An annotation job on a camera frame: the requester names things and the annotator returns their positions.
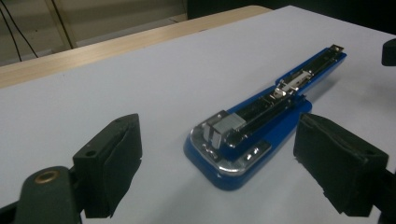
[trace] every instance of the dark background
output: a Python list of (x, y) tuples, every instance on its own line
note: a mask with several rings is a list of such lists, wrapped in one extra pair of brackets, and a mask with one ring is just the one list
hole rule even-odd
[(188, 0), (189, 19), (245, 6), (292, 5), (396, 35), (396, 0)]

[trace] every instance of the white table surface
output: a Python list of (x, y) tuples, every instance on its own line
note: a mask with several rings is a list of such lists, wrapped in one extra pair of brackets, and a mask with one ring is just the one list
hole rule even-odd
[(292, 155), (294, 135), (237, 191), (216, 189), (183, 154), (189, 130), (331, 44), (346, 60), (308, 93), (313, 113), (389, 154), (396, 168), (395, 38), (284, 7), (0, 90), (0, 206), (40, 169), (72, 156), (111, 120), (138, 113), (143, 160), (115, 216), (84, 223), (376, 223), (338, 215)]

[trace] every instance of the blue stapler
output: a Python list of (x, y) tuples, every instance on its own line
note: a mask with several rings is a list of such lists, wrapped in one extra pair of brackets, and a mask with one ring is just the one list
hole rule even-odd
[(195, 126), (186, 156), (218, 188), (242, 187), (312, 108), (304, 93), (345, 59), (332, 45), (276, 80), (274, 86)]

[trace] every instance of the black clamp jaw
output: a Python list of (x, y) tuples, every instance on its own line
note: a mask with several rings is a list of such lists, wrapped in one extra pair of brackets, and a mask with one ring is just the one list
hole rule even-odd
[(385, 152), (328, 119), (302, 114), (294, 156), (339, 213), (368, 217), (375, 205), (379, 223), (396, 223), (396, 176), (386, 170)]
[(140, 166), (137, 114), (115, 119), (73, 157), (74, 167), (50, 167), (29, 176), (20, 200), (0, 209), (0, 223), (81, 223), (113, 216)]

